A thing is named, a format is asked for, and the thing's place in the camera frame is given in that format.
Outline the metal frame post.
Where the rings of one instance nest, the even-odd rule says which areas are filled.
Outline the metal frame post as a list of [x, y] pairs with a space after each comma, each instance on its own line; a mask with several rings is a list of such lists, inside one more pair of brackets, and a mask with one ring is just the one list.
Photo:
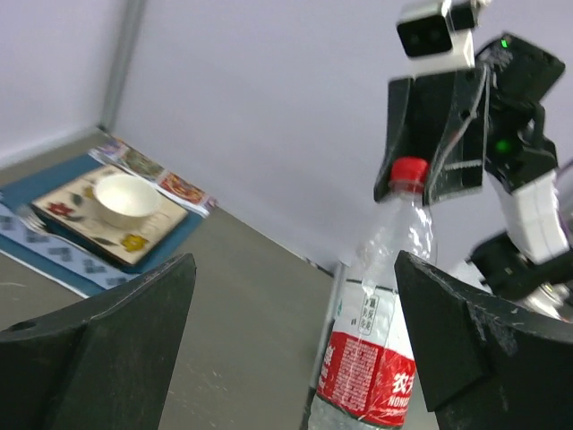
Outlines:
[[98, 125], [104, 133], [110, 133], [115, 126], [146, 6], [146, 0], [126, 2]]

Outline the white ceramic bowl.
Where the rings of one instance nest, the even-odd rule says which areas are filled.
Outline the white ceramic bowl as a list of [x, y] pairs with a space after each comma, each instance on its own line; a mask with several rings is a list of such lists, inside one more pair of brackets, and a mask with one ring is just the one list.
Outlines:
[[162, 203], [152, 185], [129, 174], [113, 174], [98, 180], [93, 195], [99, 217], [123, 230], [141, 227]]

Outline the red bottle cap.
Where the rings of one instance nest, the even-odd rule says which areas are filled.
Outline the red bottle cap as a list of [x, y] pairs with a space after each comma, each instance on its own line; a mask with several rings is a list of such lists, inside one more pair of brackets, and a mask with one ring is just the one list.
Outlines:
[[429, 162], [417, 157], [396, 159], [390, 170], [391, 182], [406, 181], [423, 184], [429, 171]]

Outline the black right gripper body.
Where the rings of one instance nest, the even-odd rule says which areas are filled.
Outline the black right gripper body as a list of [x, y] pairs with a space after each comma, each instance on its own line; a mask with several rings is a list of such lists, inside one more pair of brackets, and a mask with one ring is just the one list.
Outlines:
[[513, 193], [558, 166], [555, 146], [544, 135], [542, 100], [565, 65], [540, 47], [505, 33], [475, 52], [473, 68], [477, 66], [488, 68], [483, 175], [491, 175]]

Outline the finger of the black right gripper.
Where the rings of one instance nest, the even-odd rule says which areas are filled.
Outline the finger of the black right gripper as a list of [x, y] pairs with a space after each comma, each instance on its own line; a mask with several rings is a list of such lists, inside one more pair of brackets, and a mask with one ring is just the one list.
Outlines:
[[389, 81], [386, 144], [378, 175], [373, 186], [373, 200], [383, 201], [389, 193], [390, 172], [397, 159], [422, 158], [423, 149], [415, 134], [412, 113], [417, 105], [415, 80], [411, 77]]
[[488, 68], [440, 73], [429, 82], [434, 113], [442, 121], [429, 174], [429, 200], [442, 202], [482, 187]]

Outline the silver fork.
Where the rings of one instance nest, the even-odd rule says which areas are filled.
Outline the silver fork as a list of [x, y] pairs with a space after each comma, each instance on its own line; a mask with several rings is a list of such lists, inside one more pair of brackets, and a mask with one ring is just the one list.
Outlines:
[[71, 240], [55, 233], [29, 205], [20, 205], [16, 209], [16, 215], [20, 221], [30, 230], [33, 230], [42, 236], [52, 236], [60, 240], [64, 240], [65, 242], [71, 243]]

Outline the clear bottle with red label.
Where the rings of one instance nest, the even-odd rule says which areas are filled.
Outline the clear bottle with red label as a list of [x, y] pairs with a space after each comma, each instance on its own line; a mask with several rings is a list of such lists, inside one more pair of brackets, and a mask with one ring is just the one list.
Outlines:
[[311, 429], [399, 429], [416, 365], [394, 264], [407, 251], [435, 262], [424, 183], [389, 180], [389, 198], [346, 272], [310, 407]]

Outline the square floral plate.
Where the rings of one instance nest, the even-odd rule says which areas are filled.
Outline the square floral plate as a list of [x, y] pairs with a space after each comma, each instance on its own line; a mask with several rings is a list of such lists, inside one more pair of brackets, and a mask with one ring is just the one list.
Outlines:
[[131, 267], [189, 215], [150, 182], [110, 165], [77, 176], [36, 198], [31, 206]]

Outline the blue patterned placemat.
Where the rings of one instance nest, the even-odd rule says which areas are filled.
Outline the blue patterned placemat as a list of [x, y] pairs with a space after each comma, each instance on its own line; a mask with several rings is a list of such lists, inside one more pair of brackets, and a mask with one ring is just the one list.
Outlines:
[[[158, 189], [162, 207], [122, 230], [98, 212], [98, 180], [127, 172]], [[141, 154], [103, 162], [81, 155], [1, 188], [1, 238], [33, 265], [82, 295], [93, 295], [165, 261], [213, 208], [202, 190]]]

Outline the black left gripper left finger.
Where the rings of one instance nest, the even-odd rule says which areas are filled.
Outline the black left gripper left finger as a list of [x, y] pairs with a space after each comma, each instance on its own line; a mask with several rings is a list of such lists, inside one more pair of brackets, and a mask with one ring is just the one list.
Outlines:
[[156, 429], [196, 280], [180, 254], [1, 332], [3, 429]]

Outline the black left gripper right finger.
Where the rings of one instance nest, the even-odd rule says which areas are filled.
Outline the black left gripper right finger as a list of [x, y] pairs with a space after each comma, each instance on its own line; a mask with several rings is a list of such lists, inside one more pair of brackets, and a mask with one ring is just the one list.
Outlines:
[[402, 251], [399, 298], [428, 411], [441, 429], [570, 429], [572, 326]]

